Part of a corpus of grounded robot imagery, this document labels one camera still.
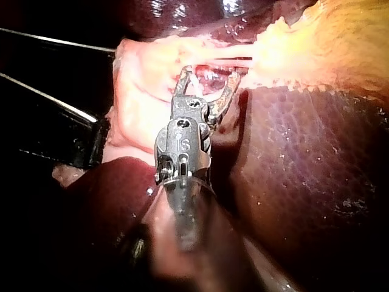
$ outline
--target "screw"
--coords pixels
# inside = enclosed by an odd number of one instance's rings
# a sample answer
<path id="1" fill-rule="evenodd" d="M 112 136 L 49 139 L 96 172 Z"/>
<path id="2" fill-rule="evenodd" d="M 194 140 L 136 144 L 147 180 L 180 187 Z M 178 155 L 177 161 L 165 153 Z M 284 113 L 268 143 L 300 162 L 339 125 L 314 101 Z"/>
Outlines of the screw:
<path id="1" fill-rule="evenodd" d="M 179 120 L 178 122 L 177 122 L 177 126 L 179 126 L 180 128 L 187 128 L 187 127 L 189 127 L 189 121 L 187 121 L 187 120 Z"/>
<path id="2" fill-rule="evenodd" d="M 191 108 L 198 108 L 199 106 L 201 106 L 201 102 L 198 99 L 192 99 L 191 101 L 188 102 L 188 105 Z"/>

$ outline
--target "metal grasper jaws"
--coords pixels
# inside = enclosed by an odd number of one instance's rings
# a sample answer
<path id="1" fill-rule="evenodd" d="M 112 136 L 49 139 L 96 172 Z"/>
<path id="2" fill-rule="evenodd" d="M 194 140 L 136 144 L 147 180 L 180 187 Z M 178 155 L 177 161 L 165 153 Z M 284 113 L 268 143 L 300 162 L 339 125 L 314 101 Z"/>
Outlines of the metal grasper jaws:
<path id="1" fill-rule="evenodd" d="M 191 77 L 197 78 L 192 67 L 184 67 L 173 93 L 170 121 L 157 135 L 154 153 L 156 183 L 167 192 L 174 211 L 178 246 L 183 251 L 193 250 L 202 237 L 200 225 L 206 220 L 199 217 L 206 213 L 207 200 L 202 198 L 201 190 L 211 190 L 210 137 L 228 111 L 240 83 L 239 74 L 231 73 L 220 98 L 207 102 L 201 96 L 185 94 Z"/>

